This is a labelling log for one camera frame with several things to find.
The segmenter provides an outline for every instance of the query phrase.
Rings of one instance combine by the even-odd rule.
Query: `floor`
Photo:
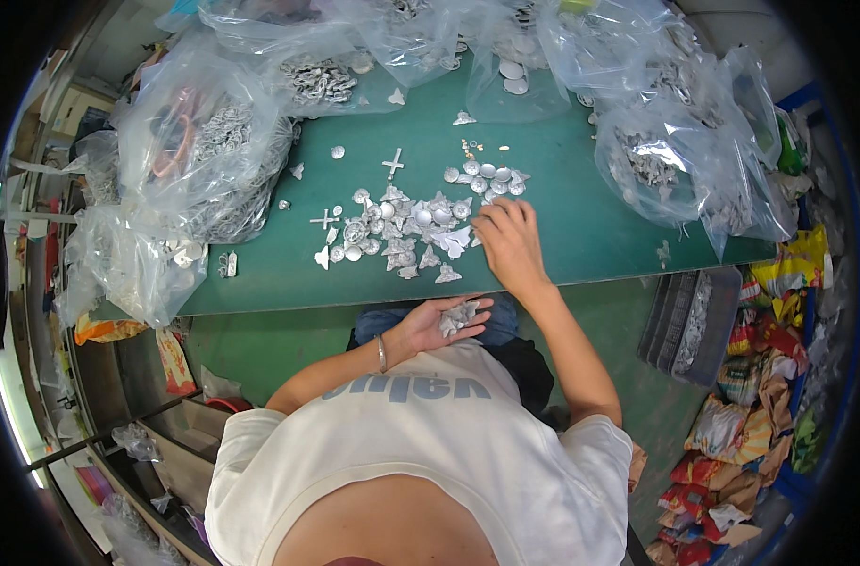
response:
[[[655,291],[655,279],[628,279],[563,287],[562,295],[616,383],[625,429],[649,454],[629,499],[632,527],[647,544],[658,531],[659,495],[685,453],[685,436],[706,391],[685,385],[639,361],[635,352]],[[188,365],[242,383],[243,395],[266,402],[286,379],[325,356],[345,350],[358,307],[250,312],[195,319],[186,343]],[[552,367],[537,326],[520,314],[521,336],[534,340]],[[551,403],[563,401],[553,391]]]

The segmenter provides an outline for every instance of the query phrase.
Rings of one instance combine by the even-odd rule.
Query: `person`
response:
[[[510,323],[492,324],[486,310],[453,336],[440,332],[443,311],[466,300],[491,309],[496,298],[427,300],[377,337],[356,324],[356,348],[226,421],[206,509],[224,564],[624,558],[632,442],[608,373],[546,275],[536,213],[496,198],[471,223],[490,269],[546,339],[571,426],[559,437],[523,407],[521,382],[482,345],[492,330],[493,341],[507,339]]]

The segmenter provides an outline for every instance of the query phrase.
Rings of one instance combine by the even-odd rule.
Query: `hand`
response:
[[[494,198],[471,224],[490,270],[522,304],[547,285],[537,233],[537,213],[525,200]]]
[[[436,350],[462,338],[477,336],[486,330],[482,323],[490,318],[489,311],[476,313],[464,328],[448,338],[443,338],[443,333],[439,330],[439,320],[443,311],[448,311],[466,300],[475,299],[477,296],[461,295],[448,299],[425,300],[420,306],[409,312],[401,323],[389,331],[389,341],[409,348],[411,355],[414,356],[420,351]],[[493,300],[480,299],[479,302],[478,309],[489,309],[492,307]],[[384,334],[383,343],[385,344],[387,341],[387,335]]]

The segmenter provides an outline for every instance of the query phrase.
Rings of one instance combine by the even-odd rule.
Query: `white t-shirt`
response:
[[[561,436],[521,406],[477,341],[427,351],[325,393],[291,416],[231,416],[207,498],[228,566],[269,566],[304,511],[347,483],[430,480],[467,508],[502,566],[618,564],[631,438],[594,415]]]

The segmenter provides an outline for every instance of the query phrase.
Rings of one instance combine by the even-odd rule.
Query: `plastic crate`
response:
[[[691,368],[685,373],[676,373],[672,368],[682,336],[685,335],[697,282],[702,274],[708,274],[712,283],[706,332]],[[650,319],[637,347],[637,356],[674,379],[712,387],[725,359],[740,295],[741,273],[734,267],[665,275],[657,287]]]

